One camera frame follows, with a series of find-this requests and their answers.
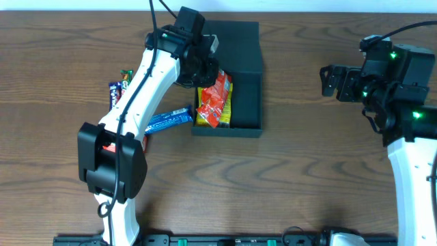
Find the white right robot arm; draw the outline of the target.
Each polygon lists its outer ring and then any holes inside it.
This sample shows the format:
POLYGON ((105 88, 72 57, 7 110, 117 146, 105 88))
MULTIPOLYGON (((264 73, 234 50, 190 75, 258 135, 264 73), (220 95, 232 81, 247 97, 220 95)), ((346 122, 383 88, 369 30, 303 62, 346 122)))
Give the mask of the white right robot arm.
POLYGON ((436 108, 425 105, 435 60, 429 49, 384 40, 361 67, 320 69, 323 96, 374 114, 395 179, 399 245, 436 244, 436 108))

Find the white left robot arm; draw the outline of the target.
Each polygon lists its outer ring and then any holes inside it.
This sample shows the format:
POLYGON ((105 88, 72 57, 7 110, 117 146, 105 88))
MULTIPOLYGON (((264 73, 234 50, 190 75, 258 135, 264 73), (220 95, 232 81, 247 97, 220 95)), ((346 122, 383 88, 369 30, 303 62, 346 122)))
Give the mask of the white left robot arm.
POLYGON ((219 73, 219 39, 201 29, 164 26, 145 39, 140 66, 115 106, 97 125, 78 132, 79 178, 97 199, 107 245, 134 245, 139 235, 135 198, 147 174, 145 130, 174 83, 210 87, 219 73))

